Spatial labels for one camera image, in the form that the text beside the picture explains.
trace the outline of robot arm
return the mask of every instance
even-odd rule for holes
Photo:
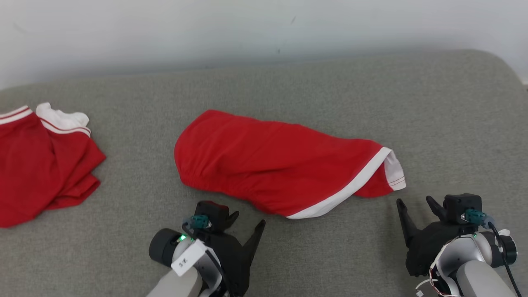
[[[431,196],[426,201],[440,221],[419,230],[403,201],[397,200],[403,237],[409,248],[406,260],[409,274],[428,275],[439,296],[515,296],[493,270],[515,262],[515,243],[509,231],[504,235],[478,232],[479,225],[494,229],[492,218],[482,213],[481,197],[467,193],[447,195],[443,206]]]
[[[235,237],[224,233],[236,221],[238,214],[236,211],[230,215],[227,206],[200,201],[194,216],[182,224],[186,234],[170,229],[160,230],[150,243],[149,255],[152,260],[167,267],[171,267],[192,245],[198,244],[206,251],[191,269],[179,276],[187,279],[184,290],[178,285],[181,279],[177,279],[177,273],[171,270],[148,297],[220,297],[225,292],[229,292],[231,297],[243,296],[249,287],[250,266],[266,222],[262,220],[242,246]]]

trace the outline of teal connector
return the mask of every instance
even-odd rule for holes
[[[206,229],[210,226],[211,223],[209,222],[209,218],[207,216],[200,215],[191,217],[191,229]]]
[[[493,225],[495,224],[495,220],[491,216],[488,216],[487,214],[475,209],[466,210],[466,212],[463,214],[462,219],[472,224],[482,226],[486,229],[490,229],[488,225],[489,222],[491,222]]]

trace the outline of white stripe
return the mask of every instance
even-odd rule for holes
[[[74,132],[82,132],[84,134],[86,134],[88,137],[90,137],[90,132],[88,132],[86,129],[87,128],[75,128],[75,129],[71,129],[71,130],[67,130],[67,131],[64,131],[64,130],[59,130],[55,127],[53,127],[52,125],[46,123],[45,121],[41,120],[42,122],[42,125],[50,130],[51,132],[55,132],[57,134],[70,134],[70,133],[74,133]]]
[[[392,181],[389,182],[391,189],[397,191],[405,188],[407,184],[405,183],[403,169],[394,152],[390,152],[383,164],[385,166],[385,177],[388,181]]]
[[[1,124],[7,124],[7,123],[14,122],[14,121],[16,121],[16,120],[19,120],[19,119],[21,119],[21,118],[24,118],[24,117],[26,117],[26,116],[32,114],[32,113],[33,113],[33,112],[31,111],[31,109],[28,109],[28,110],[26,110],[25,112],[19,113],[19,114],[17,114],[17,115],[10,116],[10,117],[8,117],[8,118],[0,119],[0,125],[1,125]]]
[[[49,103],[42,103],[36,107],[36,115],[61,130],[86,127],[90,119],[83,113],[65,114],[51,108]]]
[[[2,115],[0,115],[0,117],[8,117],[8,116],[14,115],[16,113],[19,113],[19,112],[23,111],[26,108],[29,108],[29,107],[27,105],[22,106],[21,108],[15,109],[12,112],[8,112],[7,114],[2,114]]]
[[[301,210],[294,215],[288,216],[287,218],[293,220],[315,218],[331,211],[334,207],[339,205],[339,203],[345,201],[348,197],[361,189],[361,187],[363,187],[366,182],[368,182],[369,179],[374,175],[381,164],[383,164],[383,161],[385,161],[391,152],[392,150],[390,148],[382,147],[380,151],[374,157],[372,157],[367,165],[356,175],[356,177],[354,177],[354,179],[341,191],[313,206]]]

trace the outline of folded red cloth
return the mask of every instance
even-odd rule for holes
[[[0,227],[45,209],[82,203],[99,185],[90,172],[106,157],[90,138],[88,117],[40,104],[0,115]]]
[[[216,110],[185,129],[174,159],[184,184],[290,219],[324,215],[353,194],[372,198],[406,186],[393,151],[374,141]]]

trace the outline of gray fabric surface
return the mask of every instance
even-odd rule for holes
[[[396,198],[424,227],[436,220],[426,195],[443,201],[463,192],[481,195],[498,227],[512,231],[519,249],[512,271],[528,294],[528,96],[489,54],[62,81],[0,92],[0,113],[45,101],[85,112],[108,158],[95,170],[100,188],[85,203],[0,230],[1,296],[145,296],[168,271],[148,256],[152,236],[179,229],[204,199],[240,211],[230,233],[241,241],[260,219],[268,222],[247,297],[412,296],[424,278],[406,271]],[[188,188],[178,178],[174,144],[210,108],[378,141],[395,150],[408,186],[377,199],[351,197],[323,217],[298,221]]]

